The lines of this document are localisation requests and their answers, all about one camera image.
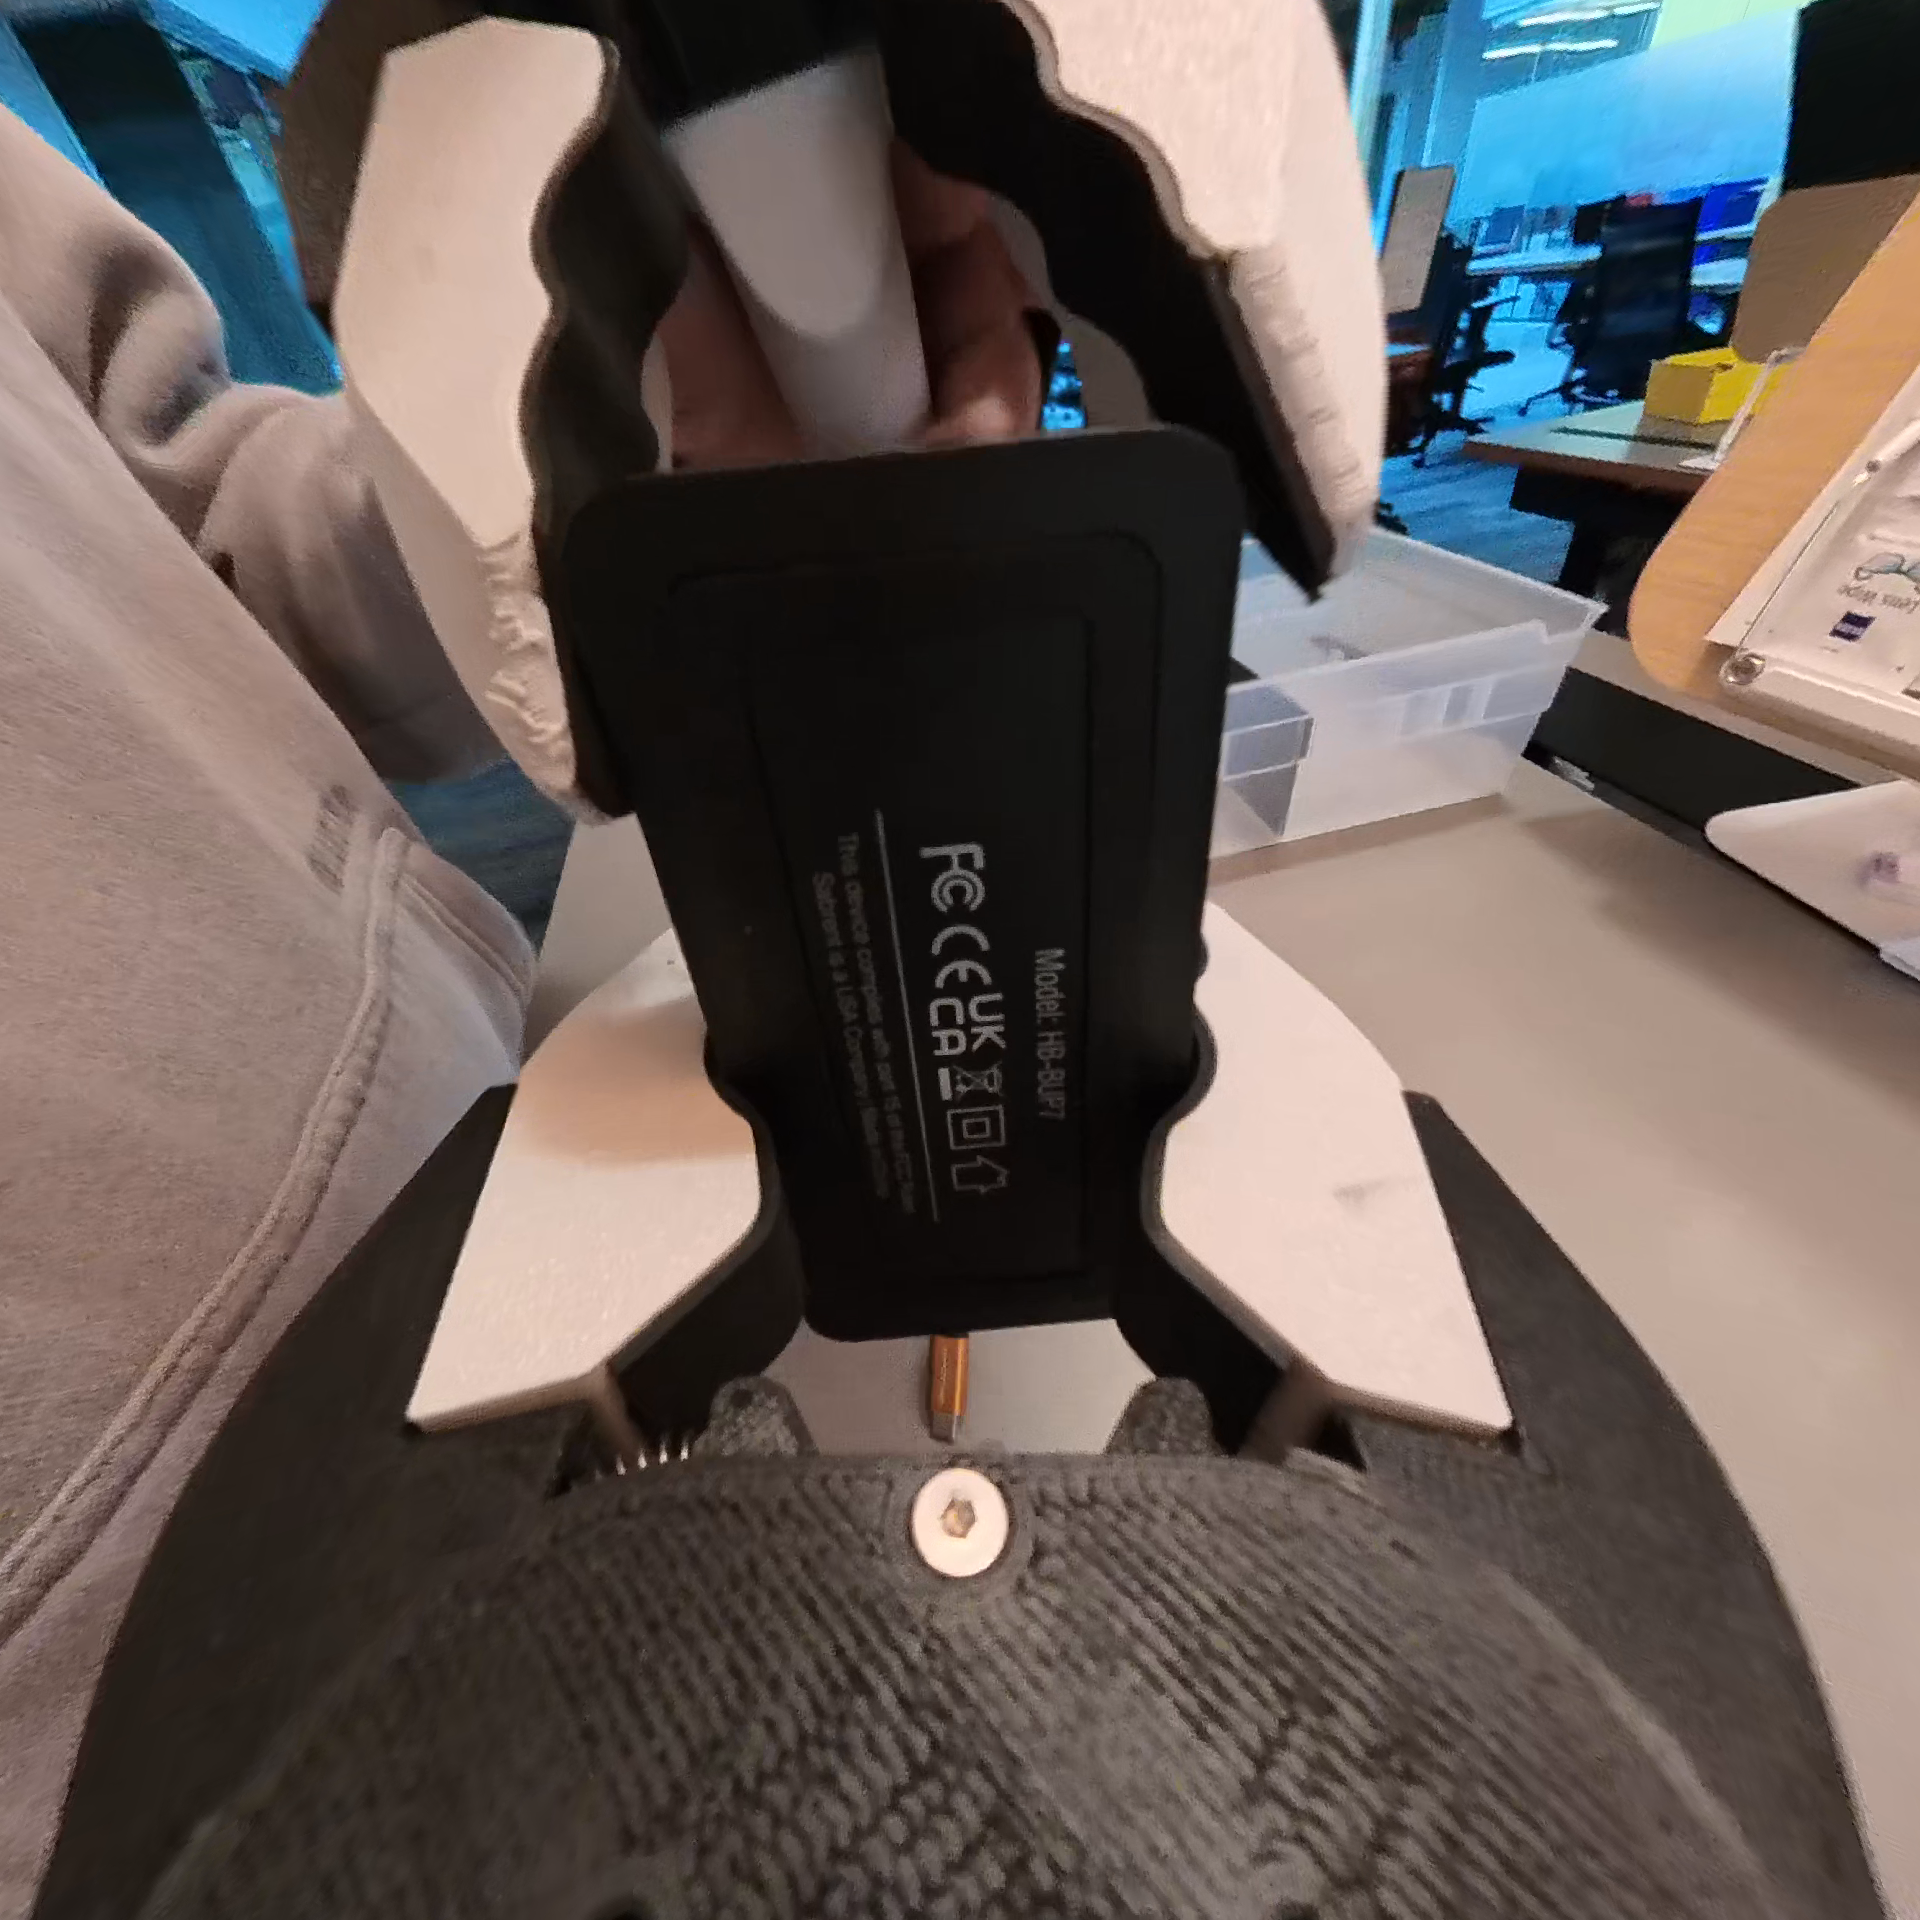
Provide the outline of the person's left forearm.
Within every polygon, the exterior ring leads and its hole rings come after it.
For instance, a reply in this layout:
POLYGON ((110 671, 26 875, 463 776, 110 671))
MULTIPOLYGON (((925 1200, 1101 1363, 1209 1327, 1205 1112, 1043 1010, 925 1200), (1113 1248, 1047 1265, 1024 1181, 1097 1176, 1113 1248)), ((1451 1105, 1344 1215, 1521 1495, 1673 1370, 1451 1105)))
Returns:
POLYGON ((553 658, 509 648, 509 693, 434 634, 377 502, 344 395, 232 377, 201 280, 152 229, 3 109, 3 309, 125 474, 377 774, 461 776, 496 755, 581 819, 553 658))

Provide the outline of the wooden office desk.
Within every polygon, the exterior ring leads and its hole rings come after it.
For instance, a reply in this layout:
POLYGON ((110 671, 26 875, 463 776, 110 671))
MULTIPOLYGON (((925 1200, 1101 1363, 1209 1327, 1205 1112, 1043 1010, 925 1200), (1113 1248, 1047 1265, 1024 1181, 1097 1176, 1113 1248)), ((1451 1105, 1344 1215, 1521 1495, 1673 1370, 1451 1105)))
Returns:
POLYGON ((1726 430, 1647 415, 1632 400, 1490 430, 1463 449, 1474 464, 1512 473, 1512 512, 1566 522, 1555 582, 1605 600, 1623 626, 1646 561, 1710 474, 1688 462, 1713 451, 1726 430))

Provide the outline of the yellow box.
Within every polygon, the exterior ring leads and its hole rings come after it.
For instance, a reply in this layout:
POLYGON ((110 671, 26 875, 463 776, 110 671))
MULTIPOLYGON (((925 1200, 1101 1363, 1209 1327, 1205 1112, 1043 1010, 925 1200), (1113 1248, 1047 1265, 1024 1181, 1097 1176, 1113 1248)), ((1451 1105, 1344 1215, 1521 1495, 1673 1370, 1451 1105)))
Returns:
POLYGON ((1731 347, 1669 353, 1647 368, 1641 418, 1683 426, 1731 426, 1769 405, 1799 359, 1797 347, 1746 359, 1731 347))

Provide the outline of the clear plastic bin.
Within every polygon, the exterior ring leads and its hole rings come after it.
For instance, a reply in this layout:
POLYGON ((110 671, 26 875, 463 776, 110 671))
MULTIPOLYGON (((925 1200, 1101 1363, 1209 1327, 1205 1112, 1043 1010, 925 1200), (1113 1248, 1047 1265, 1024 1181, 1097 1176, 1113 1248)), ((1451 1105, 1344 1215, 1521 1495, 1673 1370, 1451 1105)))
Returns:
POLYGON ((1309 597, 1242 538, 1211 856, 1503 792, 1599 613, 1377 529, 1309 597))

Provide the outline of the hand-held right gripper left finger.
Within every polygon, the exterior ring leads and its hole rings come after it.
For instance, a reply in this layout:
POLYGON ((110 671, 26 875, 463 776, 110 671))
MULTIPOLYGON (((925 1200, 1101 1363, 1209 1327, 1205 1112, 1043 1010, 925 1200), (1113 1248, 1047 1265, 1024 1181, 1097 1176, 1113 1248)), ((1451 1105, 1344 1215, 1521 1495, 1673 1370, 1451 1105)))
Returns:
POLYGON ((449 1267, 406 1421, 583 1411, 618 1469, 690 1449, 718 1390, 797 1333, 776 1167, 709 1077, 674 933, 534 1048, 449 1267))

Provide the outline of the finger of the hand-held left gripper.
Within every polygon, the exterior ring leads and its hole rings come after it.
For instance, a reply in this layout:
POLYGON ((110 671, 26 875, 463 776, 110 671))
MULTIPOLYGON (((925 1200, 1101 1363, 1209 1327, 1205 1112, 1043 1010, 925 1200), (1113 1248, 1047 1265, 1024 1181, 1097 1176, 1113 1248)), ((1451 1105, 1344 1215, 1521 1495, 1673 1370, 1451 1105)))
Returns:
POLYGON ((418 605, 549 799, 631 814, 562 549, 669 451, 656 336, 688 273, 678 181, 615 43, 536 21, 389 53, 359 165, 331 318, 418 605))
POLYGON ((1384 305, 1321 3, 894 3, 895 131, 1135 415, 1231 455, 1242 522, 1321 591, 1375 520, 1384 305))

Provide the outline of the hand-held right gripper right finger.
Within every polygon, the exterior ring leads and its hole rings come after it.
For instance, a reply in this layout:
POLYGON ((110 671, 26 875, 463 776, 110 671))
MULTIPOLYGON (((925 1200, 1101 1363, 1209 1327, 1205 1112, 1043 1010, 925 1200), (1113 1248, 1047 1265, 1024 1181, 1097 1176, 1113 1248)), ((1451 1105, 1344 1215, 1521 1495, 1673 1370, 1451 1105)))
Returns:
POLYGON ((1512 1431, 1401 1078, 1217 902, 1101 920, 1101 1286, 1229 1454, 1512 1431))

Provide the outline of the black office chair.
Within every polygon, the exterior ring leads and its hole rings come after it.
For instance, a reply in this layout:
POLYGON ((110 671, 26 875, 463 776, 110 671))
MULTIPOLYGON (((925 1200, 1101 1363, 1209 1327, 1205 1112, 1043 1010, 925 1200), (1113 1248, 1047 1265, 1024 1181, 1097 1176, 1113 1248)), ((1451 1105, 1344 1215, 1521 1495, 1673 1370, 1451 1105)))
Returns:
POLYGON ((1488 344, 1502 305, 1491 282, 1471 273, 1471 249, 1439 230, 1423 296, 1387 328, 1384 451, 1423 464, 1445 433, 1474 439, 1488 430, 1466 414, 1470 385, 1506 368, 1515 353, 1488 344))
POLYGON ((1552 325, 1567 353, 1554 395, 1569 409, 1643 398, 1651 363, 1683 344, 1701 208, 1701 195, 1614 195, 1579 210, 1574 240, 1598 250, 1552 325))

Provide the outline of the person's left hand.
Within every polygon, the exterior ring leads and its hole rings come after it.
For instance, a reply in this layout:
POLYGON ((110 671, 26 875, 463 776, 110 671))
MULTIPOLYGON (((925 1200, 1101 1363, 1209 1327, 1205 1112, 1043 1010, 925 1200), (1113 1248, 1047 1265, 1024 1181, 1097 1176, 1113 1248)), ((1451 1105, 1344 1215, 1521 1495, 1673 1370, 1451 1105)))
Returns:
MULTIPOLYGON (((891 174, 927 371, 920 443, 1033 433, 1047 390, 1039 305, 993 225, 991 198, 927 166, 901 138, 891 174)), ((656 341, 672 400, 672 465, 786 464, 802 455, 800 424, 702 224, 688 230, 688 271, 656 341)))

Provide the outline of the wooden sign board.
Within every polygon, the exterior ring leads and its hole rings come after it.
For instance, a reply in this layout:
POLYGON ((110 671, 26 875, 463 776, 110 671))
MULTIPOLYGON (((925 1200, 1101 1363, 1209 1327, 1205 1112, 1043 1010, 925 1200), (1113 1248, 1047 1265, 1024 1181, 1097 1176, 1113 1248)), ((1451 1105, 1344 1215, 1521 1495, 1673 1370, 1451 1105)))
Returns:
POLYGON ((1914 779, 1914 627, 1837 634, 1839 563, 1914 529, 1914 175, 1785 191, 1746 259, 1759 368, 1627 609, 1639 664, 1720 712, 1914 779))

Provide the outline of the white stand base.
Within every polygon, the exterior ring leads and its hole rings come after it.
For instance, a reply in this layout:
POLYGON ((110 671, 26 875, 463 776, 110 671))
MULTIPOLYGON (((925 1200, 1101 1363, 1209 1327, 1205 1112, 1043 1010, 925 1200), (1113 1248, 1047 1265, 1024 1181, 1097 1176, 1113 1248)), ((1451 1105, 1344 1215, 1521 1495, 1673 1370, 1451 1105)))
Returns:
POLYGON ((1890 779, 1829 795, 1727 808, 1706 843, 1917 978, 1917 783, 1890 779))

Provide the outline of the black usb hub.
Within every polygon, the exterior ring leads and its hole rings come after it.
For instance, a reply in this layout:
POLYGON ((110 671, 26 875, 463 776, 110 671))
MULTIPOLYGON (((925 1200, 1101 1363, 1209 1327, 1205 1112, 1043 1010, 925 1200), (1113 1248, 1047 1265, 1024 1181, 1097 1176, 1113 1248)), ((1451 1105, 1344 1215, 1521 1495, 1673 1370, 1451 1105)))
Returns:
POLYGON ((1192 1085, 1241 488, 1181 426, 606 486, 567 643, 829 1337, 1118 1309, 1192 1085))

